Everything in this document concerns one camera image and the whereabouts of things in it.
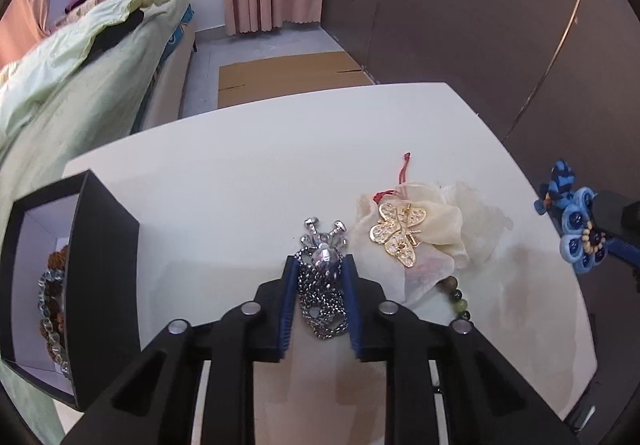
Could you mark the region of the gold butterfly brooch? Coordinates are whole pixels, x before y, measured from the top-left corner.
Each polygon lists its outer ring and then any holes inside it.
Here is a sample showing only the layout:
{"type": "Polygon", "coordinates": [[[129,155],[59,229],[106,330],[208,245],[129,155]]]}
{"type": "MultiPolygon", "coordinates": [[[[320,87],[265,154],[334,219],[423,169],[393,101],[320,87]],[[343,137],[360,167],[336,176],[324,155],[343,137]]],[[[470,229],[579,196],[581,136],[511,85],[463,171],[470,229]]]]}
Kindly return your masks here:
{"type": "Polygon", "coordinates": [[[416,247],[420,241],[416,234],[418,226],[427,216],[424,208],[415,207],[410,202],[381,202],[378,206],[378,222],[369,231],[372,243],[384,247],[386,253],[394,257],[403,267],[410,269],[416,265],[416,247]]]}

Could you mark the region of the bed with green sheet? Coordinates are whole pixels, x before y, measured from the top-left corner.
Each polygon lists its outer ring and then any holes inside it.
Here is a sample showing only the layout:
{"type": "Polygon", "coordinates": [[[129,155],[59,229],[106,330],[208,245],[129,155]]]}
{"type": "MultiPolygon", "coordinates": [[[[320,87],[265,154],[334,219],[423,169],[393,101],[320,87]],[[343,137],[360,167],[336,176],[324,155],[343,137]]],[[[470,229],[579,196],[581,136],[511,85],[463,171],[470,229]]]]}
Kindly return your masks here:
{"type": "Polygon", "coordinates": [[[80,67],[1,145],[3,223],[16,199],[58,180],[68,161],[131,132],[145,93],[192,17],[192,0],[169,0],[96,37],[80,67]]]}

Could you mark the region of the blue fabric flower ornament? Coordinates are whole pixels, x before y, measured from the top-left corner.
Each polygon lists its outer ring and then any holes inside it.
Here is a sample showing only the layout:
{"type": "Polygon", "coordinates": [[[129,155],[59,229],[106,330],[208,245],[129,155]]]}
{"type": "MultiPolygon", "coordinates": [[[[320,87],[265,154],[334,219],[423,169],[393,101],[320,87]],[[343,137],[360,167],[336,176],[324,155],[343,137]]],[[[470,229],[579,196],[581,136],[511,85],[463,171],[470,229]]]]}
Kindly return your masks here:
{"type": "Polygon", "coordinates": [[[599,265],[606,251],[606,236],[592,214],[597,193],[588,186],[575,190],[575,172],[564,160],[555,161],[551,178],[541,184],[534,208],[540,216],[548,214],[559,232],[560,254],[572,265],[576,275],[589,273],[599,265]]]}

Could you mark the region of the light green quilt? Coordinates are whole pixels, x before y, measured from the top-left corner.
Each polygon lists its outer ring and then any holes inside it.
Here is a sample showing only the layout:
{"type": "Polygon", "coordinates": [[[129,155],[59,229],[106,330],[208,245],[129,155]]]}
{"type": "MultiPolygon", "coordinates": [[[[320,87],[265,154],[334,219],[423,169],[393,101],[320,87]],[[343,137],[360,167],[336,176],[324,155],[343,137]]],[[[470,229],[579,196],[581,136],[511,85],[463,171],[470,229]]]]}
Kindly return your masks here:
{"type": "Polygon", "coordinates": [[[169,0],[106,0],[62,27],[20,60],[1,68],[1,145],[11,142],[40,106],[87,59],[96,37],[137,10],[169,0]]]}

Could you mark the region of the black jewelry box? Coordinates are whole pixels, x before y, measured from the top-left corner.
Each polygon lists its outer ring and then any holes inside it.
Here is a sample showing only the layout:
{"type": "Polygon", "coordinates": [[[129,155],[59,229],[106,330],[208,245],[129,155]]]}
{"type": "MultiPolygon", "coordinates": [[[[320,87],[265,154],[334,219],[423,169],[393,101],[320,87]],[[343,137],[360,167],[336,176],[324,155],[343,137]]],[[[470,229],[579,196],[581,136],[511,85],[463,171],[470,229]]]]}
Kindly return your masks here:
{"type": "Polygon", "coordinates": [[[13,202],[1,249],[1,357],[84,411],[140,351],[140,224],[90,171],[13,202]]]}

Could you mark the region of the cream organza pouch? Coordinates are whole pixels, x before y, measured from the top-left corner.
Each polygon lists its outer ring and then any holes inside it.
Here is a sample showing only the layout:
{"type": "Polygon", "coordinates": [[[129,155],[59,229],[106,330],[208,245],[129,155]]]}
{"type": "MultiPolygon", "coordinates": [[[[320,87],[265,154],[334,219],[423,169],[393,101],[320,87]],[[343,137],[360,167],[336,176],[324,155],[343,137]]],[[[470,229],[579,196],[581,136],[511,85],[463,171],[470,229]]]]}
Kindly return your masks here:
{"type": "Polygon", "coordinates": [[[408,306],[418,304],[441,283],[458,288],[458,274],[475,271],[489,260],[513,222],[501,209],[488,205],[463,182],[411,182],[406,153],[397,185],[358,198],[355,226],[348,250],[358,271],[379,283],[387,298],[408,306]],[[406,269],[383,246],[372,243],[370,228],[378,222],[381,202],[410,202],[427,212],[418,226],[416,265],[406,269]]]}

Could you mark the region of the flat cardboard sheet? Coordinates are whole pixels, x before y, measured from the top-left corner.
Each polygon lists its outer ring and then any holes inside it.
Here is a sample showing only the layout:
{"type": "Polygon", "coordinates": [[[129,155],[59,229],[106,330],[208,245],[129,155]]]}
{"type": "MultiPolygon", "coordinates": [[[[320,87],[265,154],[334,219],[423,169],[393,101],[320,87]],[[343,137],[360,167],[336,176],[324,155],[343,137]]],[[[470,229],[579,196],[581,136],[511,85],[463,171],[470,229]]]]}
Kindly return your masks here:
{"type": "Polygon", "coordinates": [[[217,107],[372,84],[344,51],[264,58],[219,69],[217,107]]]}

